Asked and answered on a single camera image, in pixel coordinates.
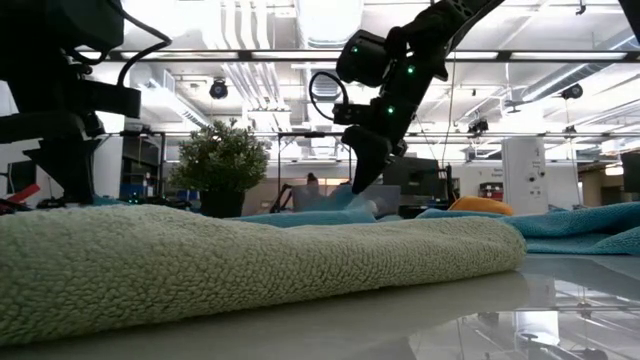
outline green plant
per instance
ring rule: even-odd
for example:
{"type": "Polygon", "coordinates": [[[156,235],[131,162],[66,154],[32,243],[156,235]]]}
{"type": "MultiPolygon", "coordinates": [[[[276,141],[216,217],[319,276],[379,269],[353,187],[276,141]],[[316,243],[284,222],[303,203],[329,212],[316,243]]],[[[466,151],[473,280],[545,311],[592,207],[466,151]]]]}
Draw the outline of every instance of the green plant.
{"type": "Polygon", "coordinates": [[[245,192],[265,178],[264,145],[249,131],[216,120],[211,127],[191,133],[180,144],[180,164],[171,183],[190,190],[245,192]]]}

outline potted plant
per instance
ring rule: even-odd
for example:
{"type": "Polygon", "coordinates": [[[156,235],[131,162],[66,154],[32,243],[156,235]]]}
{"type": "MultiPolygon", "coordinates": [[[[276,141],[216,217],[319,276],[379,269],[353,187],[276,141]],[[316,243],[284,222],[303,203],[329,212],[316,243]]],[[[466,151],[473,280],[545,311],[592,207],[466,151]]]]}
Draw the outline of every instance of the potted plant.
{"type": "Polygon", "coordinates": [[[249,129],[216,120],[210,127],[191,133],[191,141],[180,144],[180,164],[171,182],[200,192],[200,212],[228,218],[242,215],[247,190],[265,178],[267,154],[249,129]]]}

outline green towel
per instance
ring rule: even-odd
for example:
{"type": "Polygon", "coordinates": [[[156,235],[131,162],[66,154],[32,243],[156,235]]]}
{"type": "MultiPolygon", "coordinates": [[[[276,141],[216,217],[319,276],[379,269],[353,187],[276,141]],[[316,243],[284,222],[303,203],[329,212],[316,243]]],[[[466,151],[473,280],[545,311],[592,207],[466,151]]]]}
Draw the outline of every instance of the green towel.
{"type": "Polygon", "coordinates": [[[515,269],[493,219],[289,229],[156,206],[0,217],[0,346],[515,269]]]}

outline black plant pot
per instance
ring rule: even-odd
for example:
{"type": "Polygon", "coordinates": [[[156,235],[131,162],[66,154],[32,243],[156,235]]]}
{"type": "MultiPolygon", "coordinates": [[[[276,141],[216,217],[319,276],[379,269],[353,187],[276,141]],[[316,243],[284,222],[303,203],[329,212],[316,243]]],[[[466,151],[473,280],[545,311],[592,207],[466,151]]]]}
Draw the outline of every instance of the black plant pot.
{"type": "Polygon", "coordinates": [[[215,218],[231,218],[242,215],[244,192],[201,191],[200,213],[215,218]]]}

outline white machine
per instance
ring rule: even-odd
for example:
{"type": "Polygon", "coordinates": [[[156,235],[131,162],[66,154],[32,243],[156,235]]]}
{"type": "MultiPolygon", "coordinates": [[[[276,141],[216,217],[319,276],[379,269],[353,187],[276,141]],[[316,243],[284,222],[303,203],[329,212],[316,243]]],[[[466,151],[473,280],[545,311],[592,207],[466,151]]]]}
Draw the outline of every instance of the white machine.
{"type": "Polygon", "coordinates": [[[502,141],[504,202],[515,215],[544,214],[549,210],[545,148],[539,137],[502,141]]]}

